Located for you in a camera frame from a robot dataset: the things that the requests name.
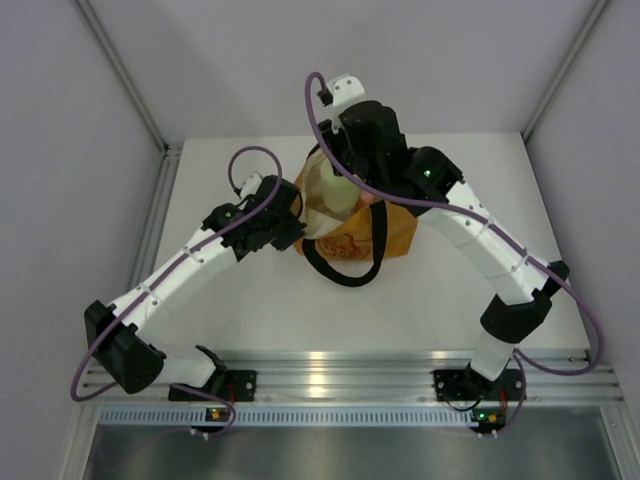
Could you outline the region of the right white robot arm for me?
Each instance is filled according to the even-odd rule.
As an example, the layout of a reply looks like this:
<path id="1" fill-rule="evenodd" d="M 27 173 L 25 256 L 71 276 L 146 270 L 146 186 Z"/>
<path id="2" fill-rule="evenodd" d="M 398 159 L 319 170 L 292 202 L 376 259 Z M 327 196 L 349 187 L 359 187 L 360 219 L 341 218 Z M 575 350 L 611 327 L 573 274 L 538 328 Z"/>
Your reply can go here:
<path id="1" fill-rule="evenodd" d="M 409 199 L 407 210 L 443 235 L 495 289 L 465 373 L 472 394 L 490 396 L 500 388 L 512 352 L 549 314 L 567 265 L 532 266 L 524 248 L 511 247 L 497 234 L 497 222 L 442 151 L 408 146 L 392 108 L 361 100 L 333 114 L 322 134 L 343 168 L 397 205 Z"/>

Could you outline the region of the green pump bottle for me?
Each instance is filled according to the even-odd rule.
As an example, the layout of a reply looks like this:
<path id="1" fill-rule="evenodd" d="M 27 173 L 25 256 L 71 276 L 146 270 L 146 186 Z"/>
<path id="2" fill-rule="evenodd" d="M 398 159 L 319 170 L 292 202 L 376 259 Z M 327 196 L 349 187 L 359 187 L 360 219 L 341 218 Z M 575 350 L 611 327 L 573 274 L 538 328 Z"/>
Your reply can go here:
<path id="1" fill-rule="evenodd" d="M 336 218 L 349 217 L 360 200 L 360 189 L 347 178 L 336 175 L 329 160 L 322 161 L 319 172 L 324 206 Z"/>

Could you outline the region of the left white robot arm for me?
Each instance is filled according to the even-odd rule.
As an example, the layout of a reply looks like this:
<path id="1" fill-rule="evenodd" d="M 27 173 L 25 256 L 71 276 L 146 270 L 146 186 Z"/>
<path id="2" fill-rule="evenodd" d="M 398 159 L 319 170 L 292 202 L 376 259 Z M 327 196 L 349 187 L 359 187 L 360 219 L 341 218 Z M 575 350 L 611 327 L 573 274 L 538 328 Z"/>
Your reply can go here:
<path id="1" fill-rule="evenodd" d="M 157 383 L 183 384 L 207 400 L 226 386 L 225 366 L 210 349 L 171 347 L 153 340 L 193 295 L 248 254 L 270 245 L 278 251 L 304 234 L 302 197 L 276 175 L 251 175 L 238 205 L 216 207 L 182 249 L 127 294 L 84 312 L 89 350 L 115 384 L 137 394 Z"/>

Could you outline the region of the tan canvas tote bag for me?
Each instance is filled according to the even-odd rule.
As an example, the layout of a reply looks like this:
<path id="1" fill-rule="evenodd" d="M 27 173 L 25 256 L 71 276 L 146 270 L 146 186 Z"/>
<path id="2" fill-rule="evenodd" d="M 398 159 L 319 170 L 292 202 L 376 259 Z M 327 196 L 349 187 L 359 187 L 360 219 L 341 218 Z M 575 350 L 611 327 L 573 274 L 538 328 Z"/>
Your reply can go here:
<path id="1" fill-rule="evenodd" d="M 385 259 L 409 253 L 417 219 L 406 209 L 377 199 L 372 204 L 360 199 L 349 217 L 336 218 L 322 202 L 319 170 L 323 160 L 329 159 L 315 146 L 295 180 L 306 228 L 294 248 L 331 282 L 362 287 L 376 278 Z"/>

